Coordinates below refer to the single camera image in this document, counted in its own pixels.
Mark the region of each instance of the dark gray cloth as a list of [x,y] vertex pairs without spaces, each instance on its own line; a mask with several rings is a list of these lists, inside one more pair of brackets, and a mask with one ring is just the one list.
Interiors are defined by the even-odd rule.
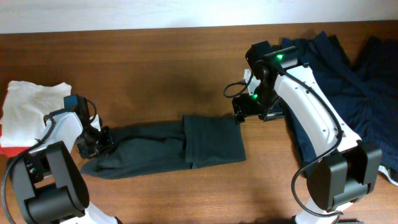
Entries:
[[87,162],[82,174],[121,179],[246,160],[233,118],[184,116],[183,122],[112,129],[118,148]]

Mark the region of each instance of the wooden table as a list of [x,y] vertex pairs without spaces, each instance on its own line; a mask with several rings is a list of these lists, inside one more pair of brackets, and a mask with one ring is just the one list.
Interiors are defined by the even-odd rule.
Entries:
[[[398,38],[398,22],[289,24],[197,29],[109,30],[0,35],[2,98],[10,80],[70,84],[94,101],[104,124],[180,120],[183,114],[220,116],[233,111],[225,85],[242,79],[251,44],[281,37],[336,34],[353,60],[376,35]],[[282,120],[241,125],[247,161],[123,180],[84,176],[90,199],[123,223],[260,223],[300,211],[290,191],[299,165]],[[84,161],[74,152],[81,166]],[[1,156],[3,174],[6,158]],[[8,185],[8,202],[23,223]],[[297,191],[308,198],[305,181]],[[373,194],[344,218],[398,223],[398,188],[379,176]],[[0,223],[5,223],[0,211]]]

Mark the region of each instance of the navy blue clothing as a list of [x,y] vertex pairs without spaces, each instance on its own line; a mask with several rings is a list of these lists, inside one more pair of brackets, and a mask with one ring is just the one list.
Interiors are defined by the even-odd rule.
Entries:
[[[282,39],[282,48],[296,46],[302,62],[309,62],[318,85],[341,118],[364,143],[376,142],[382,164],[398,170],[398,42],[372,37],[353,68],[337,38],[324,32],[314,40]],[[302,162],[315,151],[290,108],[286,120]]]

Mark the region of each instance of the folded cloth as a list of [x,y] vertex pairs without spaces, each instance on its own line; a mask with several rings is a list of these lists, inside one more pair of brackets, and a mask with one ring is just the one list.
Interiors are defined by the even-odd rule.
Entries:
[[[46,87],[11,81],[2,107],[0,152],[12,156],[15,150],[33,146],[45,129],[44,115],[63,108],[63,97],[70,95],[71,89],[66,83]],[[19,149],[8,152],[12,147]]]
[[82,174],[122,179],[246,160],[233,118],[184,116],[183,122],[112,129],[118,148],[88,161]]
[[[338,39],[324,32],[314,40],[282,39],[283,48],[293,45],[300,60],[309,62],[319,87],[341,118],[364,143],[380,146],[382,165],[398,170],[398,42],[370,38],[354,67]],[[316,157],[315,151],[293,111],[286,108],[286,122],[305,165]]]

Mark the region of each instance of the wall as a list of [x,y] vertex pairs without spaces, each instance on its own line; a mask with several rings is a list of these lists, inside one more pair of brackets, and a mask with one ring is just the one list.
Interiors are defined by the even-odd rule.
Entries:
[[396,0],[0,0],[0,33],[398,19]]

